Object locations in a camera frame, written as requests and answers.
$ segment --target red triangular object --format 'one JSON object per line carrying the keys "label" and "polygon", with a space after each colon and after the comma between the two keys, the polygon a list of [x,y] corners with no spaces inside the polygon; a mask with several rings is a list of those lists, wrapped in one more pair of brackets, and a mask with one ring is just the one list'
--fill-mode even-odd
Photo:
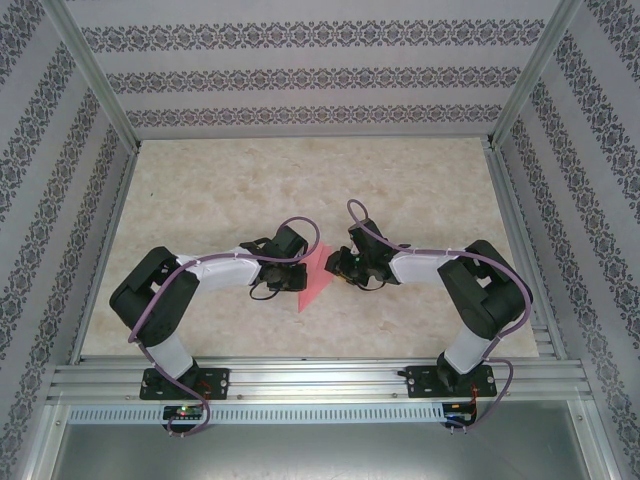
{"label": "red triangular object", "polygon": [[307,265],[307,288],[298,293],[298,313],[307,308],[333,280],[333,274],[324,269],[331,251],[331,247],[320,242],[315,251],[302,261]]}

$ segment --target patterned wallpaper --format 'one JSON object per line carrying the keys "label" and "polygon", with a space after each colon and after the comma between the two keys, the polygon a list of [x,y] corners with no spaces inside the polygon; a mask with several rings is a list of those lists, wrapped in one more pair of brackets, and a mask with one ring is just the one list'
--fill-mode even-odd
{"label": "patterned wallpaper", "polygon": [[0,479],[9,479],[51,367],[69,360],[128,154],[40,4],[4,1],[0,18]]}
{"label": "patterned wallpaper", "polygon": [[563,340],[640,478],[640,15],[586,1],[503,145]]}
{"label": "patterned wallpaper", "polygon": [[67,4],[162,139],[489,133],[557,0]]}

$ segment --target vented metal strip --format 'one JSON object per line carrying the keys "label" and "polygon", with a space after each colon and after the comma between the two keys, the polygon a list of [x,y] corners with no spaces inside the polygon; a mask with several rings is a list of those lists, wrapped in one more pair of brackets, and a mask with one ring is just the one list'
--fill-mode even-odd
{"label": "vented metal strip", "polygon": [[[164,405],[76,405],[71,408],[71,425],[157,425]],[[336,423],[416,423],[444,420],[442,403],[398,403],[357,405],[216,405],[211,423],[256,424],[336,424]],[[176,420],[178,424],[199,423]]]}

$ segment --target floor surface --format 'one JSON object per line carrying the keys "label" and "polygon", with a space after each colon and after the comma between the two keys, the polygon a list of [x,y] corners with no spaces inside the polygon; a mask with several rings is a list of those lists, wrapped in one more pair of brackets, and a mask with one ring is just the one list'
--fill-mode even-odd
{"label": "floor surface", "polygon": [[[209,254],[313,218],[322,240],[348,244],[345,204],[358,198],[382,233],[418,247],[490,241],[511,254],[479,139],[286,138],[144,142],[107,263],[85,355],[137,354],[108,306],[153,247]],[[304,224],[293,227],[312,241]],[[178,332],[196,356],[435,357],[462,324],[444,287],[365,293],[335,279],[302,313],[295,293],[268,302],[248,287],[197,296]],[[496,355],[537,356],[529,325]]]}

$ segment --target enclosure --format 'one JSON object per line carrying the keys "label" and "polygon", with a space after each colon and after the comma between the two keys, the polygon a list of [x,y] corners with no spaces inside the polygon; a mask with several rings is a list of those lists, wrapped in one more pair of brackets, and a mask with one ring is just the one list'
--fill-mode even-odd
{"label": "enclosure", "polygon": [[[1,8],[2,478],[640,478],[637,0]],[[168,438],[113,290],[155,246],[295,215],[348,246],[349,198],[412,248],[485,238],[529,286],[496,413],[448,432],[469,399],[397,374],[460,330],[441,287],[334,280],[302,312],[232,287],[178,329],[226,399]]]}

